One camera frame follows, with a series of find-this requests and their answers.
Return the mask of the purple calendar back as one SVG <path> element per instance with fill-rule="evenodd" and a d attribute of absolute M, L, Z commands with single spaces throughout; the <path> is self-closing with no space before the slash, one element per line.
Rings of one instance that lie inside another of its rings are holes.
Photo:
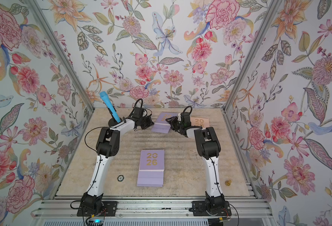
<path fill-rule="evenodd" d="M 177 113 L 162 112 L 154 123 L 151 131 L 167 134 L 171 128 L 171 125 L 166 121 L 166 119 L 172 118 L 174 116 L 177 116 Z"/>

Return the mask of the purple calendar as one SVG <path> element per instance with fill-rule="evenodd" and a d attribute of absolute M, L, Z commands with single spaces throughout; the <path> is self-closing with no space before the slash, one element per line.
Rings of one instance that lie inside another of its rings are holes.
<path fill-rule="evenodd" d="M 142 150 L 137 178 L 137 186 L 163 187 L 165 151 L 163 149 Z"/>
<path fill-rule="evenodd" d="M 174 116 L 177 116 L 177 113 L 162 112 L 154 123 L 151 131 L 167 134 L 171 128 L 171 125 L 166 121 L 166 119 L 172 118 Z"/>

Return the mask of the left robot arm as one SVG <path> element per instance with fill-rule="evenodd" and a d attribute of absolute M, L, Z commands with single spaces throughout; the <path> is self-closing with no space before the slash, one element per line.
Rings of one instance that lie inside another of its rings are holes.
<path fill-rule="evenodd" d="M 134 107 L 127 117 L 119 118 L 116 110 L 110 110 L 108 127 L 99 127 L 100 133 L 94 151 L 97 153 L 96 165 L 87 191 L 83 194 L 78 215 L 95 217 L 102 214 L 106 207 L 102 202 L 105 179 L 112 160 L 118 154 L 120 141 L 124 134 L 140 127 L 145 130 L 152 126 L 152 111 Z"/>

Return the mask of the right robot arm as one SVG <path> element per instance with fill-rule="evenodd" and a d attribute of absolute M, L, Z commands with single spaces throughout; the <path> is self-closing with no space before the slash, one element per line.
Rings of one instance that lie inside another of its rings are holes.
<path fill-rule="evenodd" d="M 221 152 L 221 145 L 213 127 L 202 128 L 201 126 L 191 125 L 190 112 L 183 111 L 177 116 L 167 118 L 171 130 L 179 134 L 195 139 L 198 155 L 202 157 L 205 165 L 206 191 L 204 208 L 205 212 L 211 216 L 231 216 L 229 202 L 221 188 L 221 180 L 218 171 L 218 161 Z"/>

